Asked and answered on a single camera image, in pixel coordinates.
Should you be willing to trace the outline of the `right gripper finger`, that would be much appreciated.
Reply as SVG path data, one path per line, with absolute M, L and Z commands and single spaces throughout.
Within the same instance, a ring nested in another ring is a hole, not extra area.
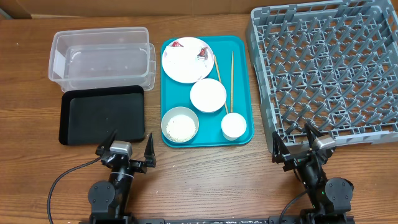
M 273 163 L 291 163 L 294 159 L 290 151 L 287 149 L 282 138 L 279 134 L 274 131 L 272 133 L 273 150 L 272 150 L 272 162 Z
M 310 123 L 304 124 L 305 133 L 307 135 L 309 146 L 312 146 L 314 140 L 316 138 L 322 137 L 323 134 L 319 132 L 314 126 Z

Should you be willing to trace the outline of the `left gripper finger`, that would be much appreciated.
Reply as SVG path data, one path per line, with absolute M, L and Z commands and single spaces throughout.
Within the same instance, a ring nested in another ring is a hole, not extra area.
M 144 152 L 144 157 L 145 157 L 145 165 L 147 167 L 154 168 L 156 166 L 156 158 L 155 158 L 154 142 L 153 142 L 152 133 L 149 134 L 146 149 Z
M 102 156 L 104 152 L 110 151 L 110 147 L 115 140 L 117 130 L 115 129 L 99 146 L 96 148 L 95 154 Z

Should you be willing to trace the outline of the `white rice pile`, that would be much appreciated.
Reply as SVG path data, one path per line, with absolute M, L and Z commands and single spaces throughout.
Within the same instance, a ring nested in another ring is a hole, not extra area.
M 197 131 L 194 120 L 184 114 L 176 115 L 166 125 L 166 133 L 173 142 L 187 142 Z

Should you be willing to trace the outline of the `grey bowl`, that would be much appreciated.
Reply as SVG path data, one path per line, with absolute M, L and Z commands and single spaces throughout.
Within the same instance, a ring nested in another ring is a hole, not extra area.
M 194 120 L 195 125 L 196 125 L 196 127 L 197 127 L 196 133 L 198 132 L 198 129 L 199 129 L 199 120 L 198 120 L 197 115 L 196 115 L 191 109 L 189 109 L 189 108 L 187 108 L 187 107 L 182 107 L 182 106 L 174 107 L 174 108 L 168 110 L 168 112 L 166 112 L 166 114 L 164 114 L 164 116 L 162 117 L 162 121 L 161 121 L 162 134 L 163 134 L 169 141 L 171 141 L 171 140 L 170 140 L 169 136 L 168 136 L 167 133 L 166 133 L 166 125 L 167 125 L 167 123 L 170 121 L 171 118 L 173 118 L 173 117 L 176 116 L 176 115 L 180 115 L 180 114 L 184 114 L 184 115 L 187 115 L 187 116 L 191 117 L 191 118 Z

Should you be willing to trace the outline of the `white cup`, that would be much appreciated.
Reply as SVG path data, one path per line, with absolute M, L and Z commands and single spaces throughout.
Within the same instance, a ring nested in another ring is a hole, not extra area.
M 245 133 L 246 128 L 246 120 L 239 113 L 228 113 L 221 120 L 223 136 L 229 141 L 234 141 L 241 137 Z

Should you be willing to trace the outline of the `white shallow bowl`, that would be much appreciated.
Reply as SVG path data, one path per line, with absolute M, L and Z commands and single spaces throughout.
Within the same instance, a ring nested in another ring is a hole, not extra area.
M 197 81 L 190 90 L 192 105 L 203 113 L 213 113 L 224 107 L 226 97 L 224 85 L 212 78 Z

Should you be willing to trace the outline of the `white napkin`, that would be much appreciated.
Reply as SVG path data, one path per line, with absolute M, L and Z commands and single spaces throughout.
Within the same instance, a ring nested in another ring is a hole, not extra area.
M 201 68 L 206 66 L 207 60 L 197 59 L 202 45 L 168 46 L 166 48 L 165 62 L 172 68 Z

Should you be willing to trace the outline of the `red snack wrapper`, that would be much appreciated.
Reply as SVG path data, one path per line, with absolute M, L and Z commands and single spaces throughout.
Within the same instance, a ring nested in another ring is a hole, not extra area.
M 200 59 L 200 60 L 207 60 L 208 59 L 208 52 L 207 52 L 207 47 L 202 47 L 201 49 L 200 49 L 200 52 L 198 53 L 198 55 L 197 55 L 197 59 Z

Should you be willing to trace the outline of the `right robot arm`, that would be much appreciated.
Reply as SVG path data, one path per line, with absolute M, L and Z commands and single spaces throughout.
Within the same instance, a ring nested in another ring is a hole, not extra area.
M 322 168 L 336 149 L 335 140 L 308 123 L 305 133 L 309 148 L 296 154 L 288 150 L 276 131 L 272 133 L 272 162 L 283 163 L 285 172 L 292 170 L 305 189 L 284 207 L 275 222 L 354 223 L 354 218 L 346 215 L 351 210 L 353 183 L 340 177 L 329 179 Z M 290 206 L 304 195 L 308 195 L 312 208 L 301 210 L 297 216 L 287 216 Z

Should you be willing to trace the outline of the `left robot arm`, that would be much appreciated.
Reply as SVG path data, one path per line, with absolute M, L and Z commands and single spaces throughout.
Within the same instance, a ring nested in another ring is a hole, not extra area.
M 116 140 L 113 131 L 96 149 L 102 165 L 111 169 L 108 180 L 96 182 L 88 192 L 91 204 L 90 223 L 138 223 L 133 214 L 126 212 L 134 174 L 145 174 L 156 166 L 154 143 L 149 135 L 144 161 L 131 158 L 132 145 Z

